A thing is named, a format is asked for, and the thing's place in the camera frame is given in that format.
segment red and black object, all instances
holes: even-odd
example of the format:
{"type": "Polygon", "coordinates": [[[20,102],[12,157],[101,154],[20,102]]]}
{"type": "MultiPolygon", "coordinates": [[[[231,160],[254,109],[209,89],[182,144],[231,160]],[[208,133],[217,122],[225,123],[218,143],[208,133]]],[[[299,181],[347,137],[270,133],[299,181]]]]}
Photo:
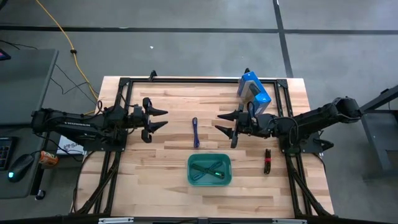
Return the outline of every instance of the red and black object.
{"type": "Polygon", "coordinates": [[[271,171],[271,150],[266,149],[266,158],[264,159],[264,174],[269,174],[271,171]]]}
{"type": "Polygon", "coordinates": [[[5,53],[5,51],[0,49],[0,60],[9,60],[11,56],[5,53]]]}

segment concrete floor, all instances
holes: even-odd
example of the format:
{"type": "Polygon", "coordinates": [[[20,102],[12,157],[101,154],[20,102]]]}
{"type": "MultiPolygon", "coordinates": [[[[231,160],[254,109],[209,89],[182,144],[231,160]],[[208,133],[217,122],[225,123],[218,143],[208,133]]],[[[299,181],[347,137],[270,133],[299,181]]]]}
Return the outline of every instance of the concrete floor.
{"type": "MultiPolygon", "coordinates": [[[[275,29],[272,0],[42,0],[63,26],[255,28],[275,29]]],[[[398,1],[279,0],[285,29],[398,29],[398,1]]],[[[31,0],[9,1],[0,25],[52,26],[31,0]]],[[[246,67],[262,77],[286,77],[278,34],[69,32],[81,68],[99,90],[105,75],[240,76],[246,67]]],[[[70,47],[60,32],[0,31],[0,39],[58,49],[58,65],[77,83],[70,47]]],[[[337,96],[359,105],[398,84],[396,35],[286,35],[293,75],[304,78],[314,109],[337,96]]],[[[10,46],[0,45],[5,50],[10,46]]],[[[53,79],[73,85],[55,69],[53,79]]],[[[78,90],[61,95],[50,84],[44,106],[86,112],[92,105],[78,90]]],[[[362,175],[378,168],[361,123],[337,124],[322,136],[335,143],[325,153],[326,174],[335,213],[340,217],[397,222],[395,181],[365,183],[362,175]]],[[[66,214],[78,169],[48,170],[42,182],[47,197],[1,201],[1,219],[66,214]]]]}

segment wooden tabletop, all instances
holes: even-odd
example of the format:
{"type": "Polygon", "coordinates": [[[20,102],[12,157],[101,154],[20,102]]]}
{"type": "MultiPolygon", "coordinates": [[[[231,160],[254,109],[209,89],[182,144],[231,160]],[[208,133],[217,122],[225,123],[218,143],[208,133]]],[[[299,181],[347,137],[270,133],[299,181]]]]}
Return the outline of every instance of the wooden tabletop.
{"type": "MultiPolygon", "coordinates": [[[[120,77],[104,77],[99,99],[104,106],[114,103],[120,77]]],[[[304,81],[287,79],[294,115],[310,110],[304,81]]],[[[272,85],[264,85],[270,97],[272,85]]],[[[131,104],[142,104],[149,97],[155,108],[167,115],[153,121],[169,121],[152,135],[152,143],[132,133],[122,153],[114,193],[112,216],[131,217],[294,217],[286,163],[276,138],[261,139],[239,135],[238,146],[214,125],[233,127],[218,119],[238,107],[238,84],[224,83],[135,83],[131,104]],[[198,118],[200,148],[193,148],[192,118],[198,118]],[[272,151],[272,167],[264,175],[264,152],[272,151]],[[232,161],[233,178],[227,187],[192,187],[187,180],[188,157],[196,153],[225,153],[232,161]]],[[[287,114],[283,91],[280,91],[287,114]]],[[[277,114],[272,101],[265,113],[277,114]]],[[[80,208],[94,192],[100,179],[103,152],[94,153],[85,163],[78,186],[80,208]]],[[[324,208],[333,213],[322,163],[312,154],[303,154],[308,188],[324,208]]],[[[300,208],[304,211],[301,190],[300,208]]],[[[107,193],[103,197],[103,206],[107,193]]]]}

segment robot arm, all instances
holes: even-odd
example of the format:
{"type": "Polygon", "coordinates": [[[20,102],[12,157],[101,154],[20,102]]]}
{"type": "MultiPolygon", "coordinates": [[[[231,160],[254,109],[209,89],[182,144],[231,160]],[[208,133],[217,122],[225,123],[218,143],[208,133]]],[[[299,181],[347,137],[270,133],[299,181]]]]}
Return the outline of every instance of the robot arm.
{"type": "Polygon", "coordinates": [[[55,131],[93,151],[122,151],[126,145],[127,129],[144,128],[141,138],[150,143],[150,133],[167,124],[167,121],[152,123],[149,118],[167,111],[153,108],[149,98],[144,98],[142,105],[144,109],[138,105],[131,106],[131,114],[114,105],[93,116],[41,109],[32,113],[31,126],[34,133],[55,131]]]}
{"type": "Polygon", "coordinates": [[[299,114],[293,118],[278,118],[273,114],[252,116],[250,111],[243,112],[243,105],[219,118],[236,120],[235,129],[216,126],[230,139],[231,147],[238,143],[238,134],[248,134],[260,138],[279,138],[280,148],[286,153],[300,152],[300,147],[313,134],[335,123],[353,123],[362,117],[358,104],[351,98],[337,98],[321,108],[299,114]]]}

